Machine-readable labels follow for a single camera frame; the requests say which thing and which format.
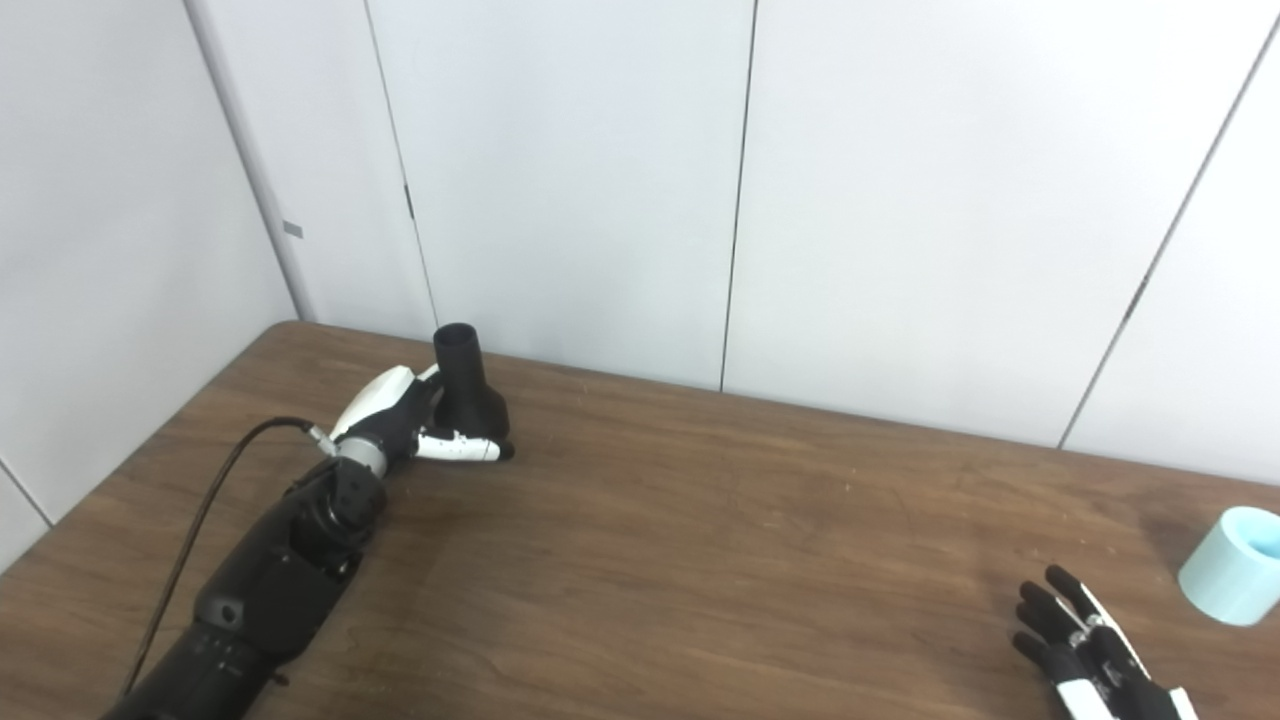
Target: wooden table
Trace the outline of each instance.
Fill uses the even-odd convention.
[[[424,343],[270,329],[0,580],[0,717],[111,702],[206,483],[255,421],[332,423]],[[1172,570],[1253,486],[492,356],[518,452],[416,464],[260,719],[1048,719],[1009,647],[1066,565],[1204,720],[1274,717],[1280,616],[1233,629]],[[274,430],[214,507],[157,638],[319,456]]]

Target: light blue cup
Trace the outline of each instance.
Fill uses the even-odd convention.
[[[1254,625],[1280,602],[1280,516],[1233,507],[1219,518],[1178,573],[1201,612],[1228,625]]]

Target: robotic hand with black fingers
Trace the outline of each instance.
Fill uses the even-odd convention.
[[[1018,619],[1030,633],[1014,647],[1034,662],[1057,689],[1071,720],[1197,720],[1183,688],[1157,685],[1124,630],[1089,588],[1057,565],[1048,584],[1070,602],[1027,582]]]

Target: wall seam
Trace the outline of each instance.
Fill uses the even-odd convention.
[[[22,493],[22,497],[31,505],[31,509],[35,510],[36,514],[40,515],[40,519],[45,521],[45,525],[51,529],[54,527],[54,521],[49,519],[45,509],[36,502],[35,496],[31,495],[27,486],[22,484],[22,480],[18,479],[18,474],[13,471],[8,462],[5,462],[3,456],[0,456],[0,474],[8,477],[9,480],[13,482],[14,487],[18,488],[18,492]]]
[[[392,95],[387,88],[387,72],[383,69],[383,49],[378,45],[378,31],[374,28],[374,13],[365,5],[365,22],[369,23],[369,38],[374,44],[374,58],[378,60],[378,79],[383,83],[383,100],[387,102],[387,119],[392,126],[392,141],[396,142],[396,161],[399,163],[401,182],[404,183],[404,199],[408,204],[408,218],[413,223],[413,242],[417,245],[417,260],[422,264],[422,282],[426,283],[426,299],[431,304],[431,319],[440,327],[440,310],[435,305],[435,292],[431,290],[431,273],[426,269],[426,250],[422,249],[422,233],[417,227],[417,213],[413,211],[413,196],[408,186],[408,173],[404,170],[404,151],[401,150],[399,128],[396,127],[396,113],[392,110]]]
[[[283,219],[276,222],[276,215],[279,213],[273,213],[275,206],[271,202],[270,183],[265,178],[265,173],[261,168],[261,163],[257,160],[256,154],[252,151],[251,142],[246,137],[246,131],[242,127],[242,118],[234,109],[232,102],[232,91],[227,87],[227,82],[221,77],[221,69],[216,59],[214,50],[214,44],[209,38],[209,28],[206,27],[204,15],[196,4],[200,0],[182,0],[183,8],[187,10],[187,22],[191,24],[192,33],[196,36],[196,45],[200,47],[201,59],[205,61],[205,70],[209,73],[209,79],[214,86],[214,95],[218,97],[218,104],[223,109],[223,118],[227,120],[227,128],[230,132],[232,142],[236,145],[236,152],[239,155],[241,167],[244,169],[244,177],[248,181],[250,190],[253,193],[253,201],[257,202],[259,214],[262,217],[262,227],[266,229],[266,237],[271,242],[271,251],[275,255],[275,263],[280,268],[280,275],[284,278],[284,288],[289,293],[289,300],[293,302],[293,313],[301,320],[315,322],[315,309],[311,307],[311,302],[307,300],[306,293],[302,290],[302,281],[300,278],[301,272],[294,266],[291,260],[291,251],[288,249],[289,240],[284,237],[284,224]]]
[[[755,20],[760,0],[751,0],[751,37],[746,50],[746,88],[742,94],[742,140],[737,151],[737,191],[733,197],[733,240],[728,251],[728,292],[724,297],[724,334],[721,345],[719,392],[724,392],[724,370],[728,366],[728,327],[733,314],[733,270],[737,266],[737,228],[742,217],[742,170],[746,168],[746,123],[751,117],[751,73],[755,69]]]
[[[1201,160],[1199,168],[1196,170],[1196,176],[1192,177],[1190,186],[1187,188],[1187,193],[1183,195],[1183,201],[1178,206],[1178,211],[1174,213],[1174,219],[1169,223],[1169,228],[1165,232],[1165,237],[1161,238],[1160,246],[1156,249],[1156,254],[1151,258],[1151,263],[1147,265],[1147,272],[1142,275],[1142,281],[1138,282],[1138,288],[1134,291],[1133,297],[1129,300],[1129,305],[1125,307],[1124,316],[1120,318],[1120,323],[1116,325],[1115,333],[1111,334],[1111,342],[1107,343],[1107,348],[1102,352],[1102,359],[1098,360],[1097,368],[1093,369],[1093,375],[1089,378],[1089,384],[1085,386],[1084,393],[1080,396],[1079,402],[1075,405],[1075,411],[1071,413],[1071,419],[1068,420],[1066,428],[1062,430],[1062,437],[1057,441],[1057,448],[1062,450],[1066,446],[1068,439],[1071,437],[1071,432],[1075,429],[1075,423],[1080,419],[1080,414],[1084,411],[1084,406],[1088,404],[1089,397],[1093,395],[1093,389],[1098,384],[1098,379],[1102,377],[1103,370],[1107,366],[1107,361],[1111,360],[1111,355],[1115,352],[1116,346],[1120,342],[1120,337],[1124,331],[1129,327],[1129,319],[1133,316],[1142,301],[1143,295],[1147,292],[1147,286],[1151,283],[1151,278],[1160,265],[1160,260],[1165,256],[1165,250],[1169,249],[1169,242],[1172,240],[1174,233],[1178,232],[1179,224],[1181,224],[1183,215],[1187,213],[1187,208],[1190,205],[1192,199],[1196,196],[1196,190],[1199,187],[1201,181],[1204,178],[1204,173],[1210,164],[1213,161],[1213,155],[1217,154],[1219,145],[1221,145],[1222,138],[1226,136],[1226,131],[1231,126],[1231,120],[1235,118],[1236,110],[1240,108],[1240,101],[1244,99],[1245,92],[1249,90],[1249,85],[1253,83],[1253,77],[1257,74],[1258,68],[1262,65],[1263,58],[1266,58],[1267,51],[1271,47],[1271,42],[1276,37],[1276,31],[1280,29],[1280,15],[1271,23],[1271,29],[1267,32],[1266,38],[1262,41],[1262,47],[1258,50],[1257,56],[1253,58],[1253,64],[1249,65],[1249,72],[1244,74],[1244,82],[1240,83],[1240,90],[1236,91],[1235,99],[1231,100],[1230,108],[1226,110],[1226,115],[1222,118],[1222,123],[1217,128],[1217,133],[1213,136],[1213,141],[1210,143],[1208,150],[1204,152],[1203,160]]]

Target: white wall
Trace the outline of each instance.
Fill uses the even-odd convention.
[[[1280,483],[1275,45],[1065,447]]]
[[[0,459],[58,520],[293,310],[182,4],[0,4]]]
[[[762,0],[724,389],[1057,443],[1277,9]]]
[[[442,322],[719,382],[750,0],[372,0]]]
[[[303,313],[429,338],[435,314],[364,4],[188,4]]]

